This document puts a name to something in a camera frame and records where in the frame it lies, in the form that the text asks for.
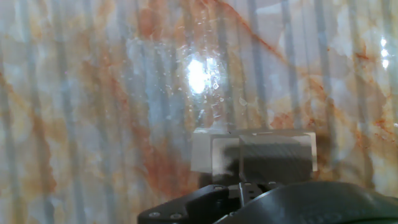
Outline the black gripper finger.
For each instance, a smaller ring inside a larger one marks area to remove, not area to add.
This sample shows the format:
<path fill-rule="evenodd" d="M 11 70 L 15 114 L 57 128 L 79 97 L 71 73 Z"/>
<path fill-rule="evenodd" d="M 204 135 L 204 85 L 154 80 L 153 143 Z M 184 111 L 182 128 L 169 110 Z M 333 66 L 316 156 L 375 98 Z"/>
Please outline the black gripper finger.
<path fill-rule="evenodd" d="M 280 186 L 278 182 L 207 185 L 188 195 L 141 212 L 138 224 L 218 223 L 234 215 L 250 201 Z"/>

